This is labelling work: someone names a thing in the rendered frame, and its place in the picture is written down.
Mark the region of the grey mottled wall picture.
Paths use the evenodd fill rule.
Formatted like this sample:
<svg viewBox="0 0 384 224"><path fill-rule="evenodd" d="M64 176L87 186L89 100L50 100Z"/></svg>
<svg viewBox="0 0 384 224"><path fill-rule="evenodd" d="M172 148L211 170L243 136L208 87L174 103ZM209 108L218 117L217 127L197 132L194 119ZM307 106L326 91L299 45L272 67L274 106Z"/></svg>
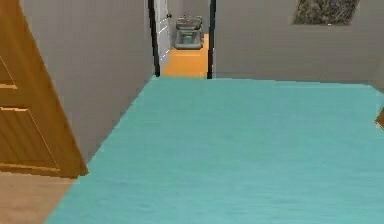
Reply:
<svg viewBox="0 0 384 224"><path fill-rule="evenodd" d="M298 0L295 25L348 26L360 0Z"/></svg>

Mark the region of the brown wooden furniture corner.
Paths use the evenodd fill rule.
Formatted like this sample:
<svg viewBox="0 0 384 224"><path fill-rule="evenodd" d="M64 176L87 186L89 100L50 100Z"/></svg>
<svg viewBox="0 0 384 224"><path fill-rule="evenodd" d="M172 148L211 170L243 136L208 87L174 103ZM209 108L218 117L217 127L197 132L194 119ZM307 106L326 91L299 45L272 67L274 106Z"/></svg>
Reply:
<svg viewBox="0 0 384 224"><path fill-rule="evenodd" d="M384 130L384 107L377 116L375 123L379 125Z"/></svg>

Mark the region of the white room door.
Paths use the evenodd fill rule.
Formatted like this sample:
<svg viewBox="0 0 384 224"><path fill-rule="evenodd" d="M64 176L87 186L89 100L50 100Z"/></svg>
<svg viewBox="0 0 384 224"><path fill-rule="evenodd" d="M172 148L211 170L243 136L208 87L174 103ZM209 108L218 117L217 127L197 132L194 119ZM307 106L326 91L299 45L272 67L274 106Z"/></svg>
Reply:
<svg viewBox="0 0 384 224"><path fill-rule="evenodd" d="M171 49L169 32L170 18L167 18L167 14L169 14L167 0L154 0L154 9L159 60L160 64L164 65L169 59Z"/></svg>

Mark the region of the brown wooden room door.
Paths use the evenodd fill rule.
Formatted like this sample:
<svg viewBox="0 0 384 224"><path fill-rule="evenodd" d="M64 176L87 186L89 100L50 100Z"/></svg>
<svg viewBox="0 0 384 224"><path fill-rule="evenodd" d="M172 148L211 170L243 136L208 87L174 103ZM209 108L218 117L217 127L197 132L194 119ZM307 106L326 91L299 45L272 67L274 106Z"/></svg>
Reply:
<svg viewBox="0 0 384 224"><path fill-rule="evenodd" d="M0 0L0 171L88 173L19 0Z"/></svg>

